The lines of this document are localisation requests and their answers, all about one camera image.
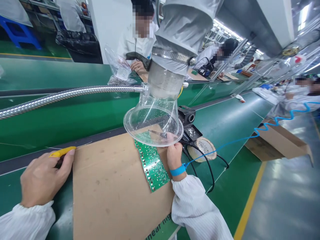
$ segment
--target yellow floor line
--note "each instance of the yellow floor line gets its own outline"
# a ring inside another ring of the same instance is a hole
[[[57,58],[57,59],[72,59],[72,58],[60,58],[60,57],[37,56],[37,55],[23,55],[23,54],[14,54],[14,53],[0,53],[0,55],[22,56],[22,57],[43,57],[43,58]]]
[[[316,131],[317,131],[318,137],[319,137],[319,139],[320,139],[320,132],[319,132],[319,129],[318,129],[318,126],[317,126],[316,120],[314,120],[314,117],[313,117],[312,113],[310,113],[310,116],[311,116],[311,118],[312,118],[312,121],[313,121],[314,127],[316,128]]]
[[[257,191],[259,188],[259,184],[261,182],[261,178],[262,178],[263,172],[266,168],[266,165],[267,165],[267,162],[262,162],[262,164],[260,166],[256,180],[254,181],[254,184],[252,186],[251,193],[249,195],[246,207],[243,210],[243,213],[242,213],[240,222],[238,224],[236,233],[234,234],[234,240],[241,240],[242,239],[242,236],[243,236],[244,230],[246,229],[246,225],[247,225],[247,222],[248,222],[248,219],[250,216],[250,212],[251,212],[251,209],[253,206],[253,202],[256,197],[256,194],[257,194]]]

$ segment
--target white label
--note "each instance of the white label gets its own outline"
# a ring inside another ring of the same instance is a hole
[[[119,67],[118,68],[118,71],[117,71],[117,74],[116,74],[116,78],[119,78],[121,80],[124,80],[126,81],[129,77],[129,74],[130,74],[130,70],[129,69],[126,69],[124,67]]]

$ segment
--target yellow handle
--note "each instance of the yellow handle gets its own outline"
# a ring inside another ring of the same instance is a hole
[[[68,147],[64,149],[60,149],[59,151],[56,151],[54,153],[51,153],[49,157],[61,157],[65,155],[67,152],[69,152],[72,149],[76,149],[77,147]]]

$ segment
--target plastic bag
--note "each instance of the plastic bag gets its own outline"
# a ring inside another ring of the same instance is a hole
[[[129,64],[106,44],[104,46],[108,63],[113,75],[110,77],[108,85],[131,85],[137,81],[129,78],[131,68]]]
[[[132,78],[128,78],[127,80],[122,80],[120,78],[117,78],[115,75],[112,75],[109,79],[108,85],[126,85],[129,86],[131,84],[136,83],[137,81],[132,79]]]
[[[192,81],[192,77],[190,77],[188,74],[185,76],[184,81]]]
[[[81,54],[101,56],[99,41],[91,33],[61,30],[57,33],[56,43]]]

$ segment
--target blue anti-static wrist strap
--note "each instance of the blue anti-static wrist strap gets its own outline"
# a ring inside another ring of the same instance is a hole
[[[175,170],[170,170],[171,172],[171,175],[172,176],[178,176],[180,175],[181,173],[185,172],[186,171],[186,168],[189,164],[186,164],[186,163],[183,163],[181,167],[175,169]]]

